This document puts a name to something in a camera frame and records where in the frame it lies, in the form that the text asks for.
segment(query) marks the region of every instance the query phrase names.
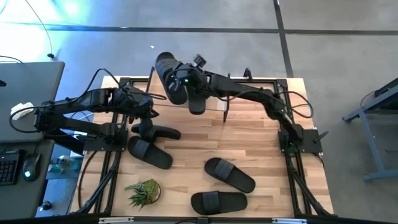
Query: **gray floor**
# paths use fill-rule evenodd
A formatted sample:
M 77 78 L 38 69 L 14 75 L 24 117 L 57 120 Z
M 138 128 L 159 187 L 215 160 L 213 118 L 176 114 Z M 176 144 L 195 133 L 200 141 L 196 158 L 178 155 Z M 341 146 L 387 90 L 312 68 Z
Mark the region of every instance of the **gray floor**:
M 31 0 L 44 22 L 90 26 L 211 27 L 276 29 L 272 0 L 148 0 L 61 1 Z M 279 0 L 286 29 L 397 30 L 395 0 Z M 24 1 L 12 1 L 0 19 L 37 22 Z M 25 62 L 46 61 L 49 44 L 39 27 L 1 24 L 2 55 Z M 255 77 L 286 77 L 278 34 L 181 32 L 64 32 L 51 31 L 53 51 L 66 63 L 57 98 L 81 93 L 94 71 L 106 67 L 115 75 L 147 75 L 156 55 L 168 50 L 189 61 L 199 53 L 205 68 L 240 76 L 250 67 Z M 398 36 L 287 35 L 294 77 L 304 78 L 315 108 L 314 122 L 329 131 L 322 140 L 325 172 L 335 213 L 341 217 L 398 222 L 398 179 L 364 184 L 362 176 L 375 166 L 359 121 L 341 117 L 356 109 L 360 99 L 396 78 Z M 94 82 L 99 87 L 101 78 Z M 394 118 L 371 118 L 377 143 L 396 146 L 388 136 L 398 132 Z M 384 155 L 394 166 L 398 153 Z M 66 212 L 73 187 L 64 194 L 49 185 L 46 199 Z M 50 211 L 38 216 L 52 215 Z

